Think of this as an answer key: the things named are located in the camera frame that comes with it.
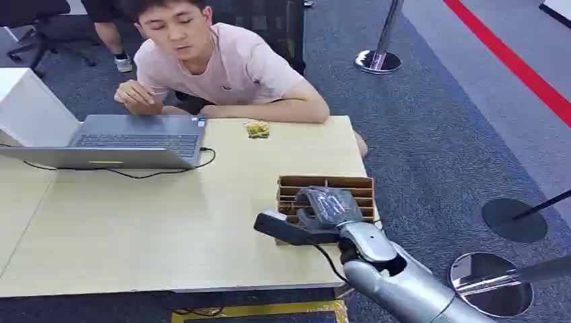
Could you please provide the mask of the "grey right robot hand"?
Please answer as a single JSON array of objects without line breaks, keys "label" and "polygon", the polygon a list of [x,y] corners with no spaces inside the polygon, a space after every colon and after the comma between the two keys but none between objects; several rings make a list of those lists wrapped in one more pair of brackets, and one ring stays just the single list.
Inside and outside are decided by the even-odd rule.
[{"label": "grey right robot hand", "polygon": [[344,223],[363,221],[355,198],[347,190],[309,186],[299,190],[295,201],[302,207],[296,211],[301,224],[312,229],[333,229]]}]

